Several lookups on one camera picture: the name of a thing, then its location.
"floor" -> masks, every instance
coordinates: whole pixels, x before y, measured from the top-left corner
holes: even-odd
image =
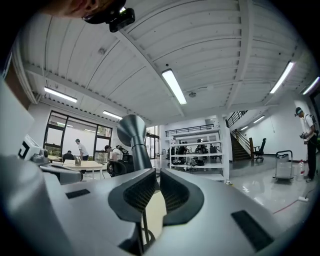
[[[154,168],[168,168],[168,160],[153,159],[151,164]],[[293,165],[293,174],[297,172],[298,164]],[[319,176],[316,175],[313,182],[306,183],[304,179],[297,180],[297,176],[291,181],[276,180],[273,178],[276,171],[276,161],[274,156],[265,156],[263,162],[251,162],[243,160],[230,163],[229,180],[233,186],[241,193],[255,200],[274,214],[276,221],[283,231],[303,221],[314,200],[316,185]],[[94,173],[95,180],[100,179],[100,173]],[[110,179],[110,175],[103,171],[102,179]],[[83,182],[91,182],[92,173],[86,173]],[[308,202],[298,200],[298,197],[309,198]],[[162,232],[162,219],[166,214],[165,201],[160,191],[157,191],[146,207],[148,229],[152,236],[157,239]]]

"staircase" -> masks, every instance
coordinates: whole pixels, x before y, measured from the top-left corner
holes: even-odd
[[[250,155],[247,153],[244,147],[235,139],[235,137],[232,134],[231,134],[231,144],[232,144],[233,161],[251,159]]]

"black vent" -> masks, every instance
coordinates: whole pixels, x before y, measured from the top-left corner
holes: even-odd
[[[245,210],[231,213],[231,216],[257,252],[274,241]]]

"gray floor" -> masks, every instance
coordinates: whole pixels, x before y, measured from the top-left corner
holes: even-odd
[[[168,168],[168,160],[155,159],[151,163],[154,168]],[[297,163],[293,164],[294,174],[297,166]],[[319,176],[310,183],[305,180],[297,181],[296,176],[291,181],[276,180],[273,178],[275,170],[274,156],[265,156],[263,162],[243,160],[230,163],[229,179],[241,193],[273,213],[279,226],[285,231],[306,219],[314,201],[316,190],[313,189],[318,184]],[[310,190],[313,191],[308,194],[309,202],[296,201],[298,197],[305,197]]]

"window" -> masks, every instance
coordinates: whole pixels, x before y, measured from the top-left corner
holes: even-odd
[[[68,151],[79,156],[80,140],[89,154],[88,160],[106,162],[105,146],[110,145],[112,128],[52,111],[47,123],[43,147],[52,156],[62,157]]]

